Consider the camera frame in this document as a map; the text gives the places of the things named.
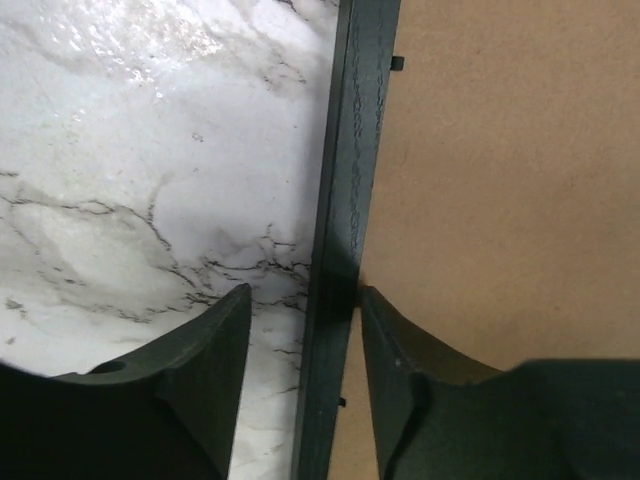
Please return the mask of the black picture frame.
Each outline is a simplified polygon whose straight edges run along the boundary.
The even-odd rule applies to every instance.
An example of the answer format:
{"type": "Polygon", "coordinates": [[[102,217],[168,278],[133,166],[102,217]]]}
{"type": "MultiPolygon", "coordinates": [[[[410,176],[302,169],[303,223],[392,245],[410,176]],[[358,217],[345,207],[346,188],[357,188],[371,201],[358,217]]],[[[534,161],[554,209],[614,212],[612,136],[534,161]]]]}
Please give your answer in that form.
{"type": "Polygon", "coordinates": [[[501,371],[639,364],[637,2],[340,5],[295,479],[383,479],[368,287],[501,371]]]}

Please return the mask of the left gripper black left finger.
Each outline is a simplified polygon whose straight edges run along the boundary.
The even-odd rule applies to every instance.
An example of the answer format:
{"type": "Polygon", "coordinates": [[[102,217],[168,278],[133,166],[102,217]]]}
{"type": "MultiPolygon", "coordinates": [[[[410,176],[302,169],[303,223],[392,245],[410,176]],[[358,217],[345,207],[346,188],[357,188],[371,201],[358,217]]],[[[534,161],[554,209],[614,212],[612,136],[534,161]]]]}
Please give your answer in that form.
{"type": "Polygon", "coordinates": [[[85,374],[1,369],[5,479],[224,479],[251,327],[241,284],[85,374]]]}

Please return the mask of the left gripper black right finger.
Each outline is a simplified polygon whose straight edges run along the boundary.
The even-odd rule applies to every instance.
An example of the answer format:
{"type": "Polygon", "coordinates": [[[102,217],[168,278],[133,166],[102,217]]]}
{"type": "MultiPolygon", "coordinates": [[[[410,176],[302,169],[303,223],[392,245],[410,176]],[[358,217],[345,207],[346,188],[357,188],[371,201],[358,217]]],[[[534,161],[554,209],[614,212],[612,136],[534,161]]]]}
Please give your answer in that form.
{"type": "Polygon", "coordinates": [[[635,479],[639,364],[544,359],[501,371],[361,300],[383,479],[635,479]]]}

